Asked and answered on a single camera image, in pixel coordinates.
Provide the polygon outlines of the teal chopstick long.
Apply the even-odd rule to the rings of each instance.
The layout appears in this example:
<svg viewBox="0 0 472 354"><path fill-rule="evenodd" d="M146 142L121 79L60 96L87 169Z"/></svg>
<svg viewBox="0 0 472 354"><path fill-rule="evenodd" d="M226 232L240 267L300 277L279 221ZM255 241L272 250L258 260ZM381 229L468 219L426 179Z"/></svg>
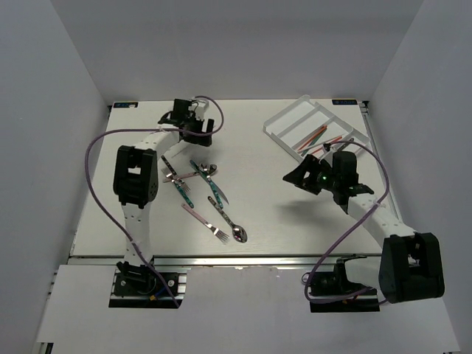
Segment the teal chopstick long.
<svg viewBox="0 0 472 354"><path fill-rule="evenodd" d="M304 149L304 150L299 150L297 153L300 155L300 156L304 156L304 155L307 155L309 153L313 154L313 153L317 153L318 151L322 150L323 147L321 145L318 145L318 146L314 146L314 147L310 147L308 149Z"/></svg>

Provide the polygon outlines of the teal chopstick short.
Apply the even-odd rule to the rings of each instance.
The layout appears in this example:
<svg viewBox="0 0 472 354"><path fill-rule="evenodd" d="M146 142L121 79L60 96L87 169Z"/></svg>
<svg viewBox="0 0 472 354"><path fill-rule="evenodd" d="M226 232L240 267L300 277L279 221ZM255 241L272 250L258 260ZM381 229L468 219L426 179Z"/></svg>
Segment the teal chopstick short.
<svg viewBox="0 0 472 354"><path fill-rule="evenodd" d="M298 151L299 152L302 152L304 151L305 149L309 148L310 146L312 146L316 140L327 130L327 126L326 125L323 125L321 126L315 133L314 135L312 135L311 138L309 138L309 140L303 145L301 146Z"/></svg>

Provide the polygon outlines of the white chopstick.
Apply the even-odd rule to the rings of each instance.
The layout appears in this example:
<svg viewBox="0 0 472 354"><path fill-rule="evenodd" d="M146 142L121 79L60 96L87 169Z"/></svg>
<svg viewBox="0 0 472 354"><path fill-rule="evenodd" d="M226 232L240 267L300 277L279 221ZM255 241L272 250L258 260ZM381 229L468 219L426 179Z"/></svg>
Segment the white chopstick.
<svg viewBox="0 0 472 354"><path fill-rule="evenodd" d="M172 153L171 153L171 157L174 158L176 156L178 156L179 154L185 152L187 150L188 146L185 145L185 146L181 146L181 147L177 147Z"/></svg>

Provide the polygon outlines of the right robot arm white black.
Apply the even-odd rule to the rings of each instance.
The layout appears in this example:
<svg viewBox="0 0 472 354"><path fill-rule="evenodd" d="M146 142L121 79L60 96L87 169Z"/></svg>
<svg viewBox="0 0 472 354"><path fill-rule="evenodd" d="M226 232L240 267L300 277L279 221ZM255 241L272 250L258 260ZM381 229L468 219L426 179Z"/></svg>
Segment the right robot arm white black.
<svg viewBox="0 0 472 354"><path fill-rule="evenodd" d="M383 204L384 197L359 182L357 157L338 151L331 162L306 156L298 167L283 177L301 190L318 195L326 190L345 214L355 220L319 258L316 267L351 235L363 227L381 247L381 256L339 258L333 275L334 288L343 301L371 289L379 290L391 303L440 298L445 280L440 242L430 232L421 233L397 219Z"/></svg>

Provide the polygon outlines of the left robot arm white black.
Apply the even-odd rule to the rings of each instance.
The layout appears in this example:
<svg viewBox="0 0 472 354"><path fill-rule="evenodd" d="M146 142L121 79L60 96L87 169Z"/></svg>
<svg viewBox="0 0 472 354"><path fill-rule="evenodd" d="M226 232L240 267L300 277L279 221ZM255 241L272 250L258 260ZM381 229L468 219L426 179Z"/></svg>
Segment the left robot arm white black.
<svg viewBox="0 0 472 354"><path fill-rule="evenodd" d="M135 145L122 145L117 151L113 191L125 217L126 251L124 261L132 266L151 263L150 204L159 189L158 160L180 142L209 147L215 121L205 119L210 99L196 96L175 99L173 109L158 121L157 132L149 133Z"/></svg>

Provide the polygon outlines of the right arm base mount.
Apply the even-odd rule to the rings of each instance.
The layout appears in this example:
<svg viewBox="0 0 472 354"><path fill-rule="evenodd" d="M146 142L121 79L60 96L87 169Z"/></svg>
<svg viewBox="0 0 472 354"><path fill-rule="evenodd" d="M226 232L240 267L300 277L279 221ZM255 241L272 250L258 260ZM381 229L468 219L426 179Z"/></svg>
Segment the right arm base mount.
<svg viewBox="0 0 472 354"><path fill-rule="evenodd" d="M337 259L331 271L317 271L309 282L308 293L313 298L331 298L345 296L364 288L364 285L351 282L347 278L346 264L353 260L363 260L366 256L353 254L349 257ZM330 302L326 304L310 303L311 313L368 313L378 312L381 302L378 300L377 291L352 296L348 299Z"/></svg>

